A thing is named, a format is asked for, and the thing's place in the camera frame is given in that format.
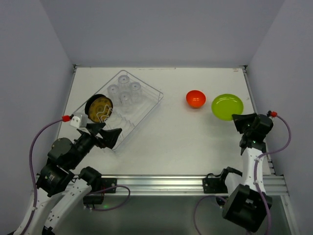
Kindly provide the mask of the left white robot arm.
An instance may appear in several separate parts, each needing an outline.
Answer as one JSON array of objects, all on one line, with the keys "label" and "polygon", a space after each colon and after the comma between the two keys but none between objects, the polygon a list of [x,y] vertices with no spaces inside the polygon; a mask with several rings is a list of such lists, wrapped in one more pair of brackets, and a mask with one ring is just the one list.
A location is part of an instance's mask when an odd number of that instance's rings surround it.
[{"label": "left white robot arm", "polygon": [[48,152],[47,163],[36,178],[31,173],[33,194],[16,235],[54,235],[62,220],[82,201],[90,210],[104,193],[114,193],[116,180],[105,182],[100,172],[87,166],[75,176],[72,170],[96,146],[112,149],[121,128],[104,130],[105,123],[87,124],[74,141],[57,139]]}]

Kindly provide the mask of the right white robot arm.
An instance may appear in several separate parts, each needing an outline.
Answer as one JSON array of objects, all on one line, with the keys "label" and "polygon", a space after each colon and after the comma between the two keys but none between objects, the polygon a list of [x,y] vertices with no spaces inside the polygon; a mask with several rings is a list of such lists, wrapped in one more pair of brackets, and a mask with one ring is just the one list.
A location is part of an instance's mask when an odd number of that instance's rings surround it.
[{"label": "right white robot arm", "polygon": [[272,206],[263,183],[263,160],[266,153],[264,139],[273,128],[273,121],[263,114],[232,115],[236,130],[242,135],[239,146],[243,159],[242,175],[229,172],[224,183],[228,200],[224,205],[224,219],[255,233]]}]

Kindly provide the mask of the lime green plate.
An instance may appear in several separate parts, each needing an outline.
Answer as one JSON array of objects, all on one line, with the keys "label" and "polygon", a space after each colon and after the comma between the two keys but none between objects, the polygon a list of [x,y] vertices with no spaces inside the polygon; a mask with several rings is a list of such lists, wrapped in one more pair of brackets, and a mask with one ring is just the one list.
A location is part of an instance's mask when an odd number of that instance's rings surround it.
[{"label": "lime green plate", "polygon": [[215,117],[224,121],[232,121],[232,115],[241,115],[244,110],[242,100],[234,94],[221,94],[214,98],[211,110]]}]

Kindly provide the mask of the yellow patterned plate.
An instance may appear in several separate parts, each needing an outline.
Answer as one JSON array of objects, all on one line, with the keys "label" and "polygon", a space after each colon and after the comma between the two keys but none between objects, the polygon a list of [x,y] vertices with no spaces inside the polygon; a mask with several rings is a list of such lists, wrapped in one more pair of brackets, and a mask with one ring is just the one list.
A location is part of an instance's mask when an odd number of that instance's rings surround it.
[{"label": "yellow patterned plate", "polygon": [[88,108],[88,117],[95,123],[104,122],[113,111],[113,103],[106,96],[94,99]]}]

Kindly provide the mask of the black plate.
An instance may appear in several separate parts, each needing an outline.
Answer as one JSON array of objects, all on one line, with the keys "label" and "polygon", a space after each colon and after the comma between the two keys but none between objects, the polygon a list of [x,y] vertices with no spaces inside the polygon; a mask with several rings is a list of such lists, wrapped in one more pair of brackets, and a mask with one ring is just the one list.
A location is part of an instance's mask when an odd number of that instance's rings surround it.
[{"label": "black plate", "polygon": [[87,100],[86,105],[85,105],[85,114],[88,116],[88,118],[90,118],[90,116],[89,116],[89,109],[90,109],[92,103],[93,103],[96,99],[101,98],[101,97],[105,97],[105,96],[104,96],[103,94],[95,94],[95,95],[91,96],[91,97]]}]

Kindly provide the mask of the orange plastic bowl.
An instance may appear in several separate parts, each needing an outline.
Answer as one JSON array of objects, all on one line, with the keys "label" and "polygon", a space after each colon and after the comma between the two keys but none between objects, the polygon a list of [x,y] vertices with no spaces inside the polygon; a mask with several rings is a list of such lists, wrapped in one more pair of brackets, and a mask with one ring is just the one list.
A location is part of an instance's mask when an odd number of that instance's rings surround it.
[{"label": "orange plastic bowl", "polygon": [[186,102],[192,108],[201,108],[206,103],[206,96],[199,90],[191,90],[186,94]]}]

